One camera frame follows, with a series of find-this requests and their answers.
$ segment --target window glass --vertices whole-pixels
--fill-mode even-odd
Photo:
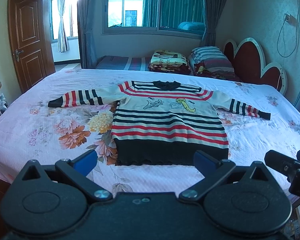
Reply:
[[[60,23],[57,0],[51,1],[51,11],[52,11],[53,39],[55,40],[58,38],[59,23]]]
[[[65,11],[63,14],[63,23],[67,37],[78,36],[78,21],[77,21],[77,1],[66,0]],[[60,16],[58,11],[57,0],[51,0],[51,22],[52,22],[52,37],[58,39],[58,31],[60,24]]]
[[[204,33],[201,0],[161,0],[160,29]]]
[[[108,0],[108,27],[156,27],[158,0]]]

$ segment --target red headboard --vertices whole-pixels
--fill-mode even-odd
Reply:
[[[235,74],[245,83],[266,84],[277,88],[281,94],[287,90],[287,77],[282,66],[272,62],[266,66],[260,44],[253,38],[244,39],[239,46],[233,40],[226,41],[224,54],[232,63]]]

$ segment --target pillowcase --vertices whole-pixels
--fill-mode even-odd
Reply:
[[[156,50],[151,58],[148,69],[156,72],[190,74],[191,69],[187,58],[170,50]]]
[[[218,47],[199,47],[191,51],[191,57],[194,60],[194,66],[197,64],[203,66],[210,72],[223,75],[234,74],[234,68],[231,62],[228,60]]]

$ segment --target white curtain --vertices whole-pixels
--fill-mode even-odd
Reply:
[[[58,11],[60,16],[59,32],[58,32],[58,52],[66,52],[69,50],[68,38],[66,35],[63,14],[66,9],[66,0],[57,0]]]

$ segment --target wall socket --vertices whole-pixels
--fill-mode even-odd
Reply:
[[[289,23],[290,22],[290,19],[291,19],[291,14],[289,13],[285,13],[284,14],[284,21]]]

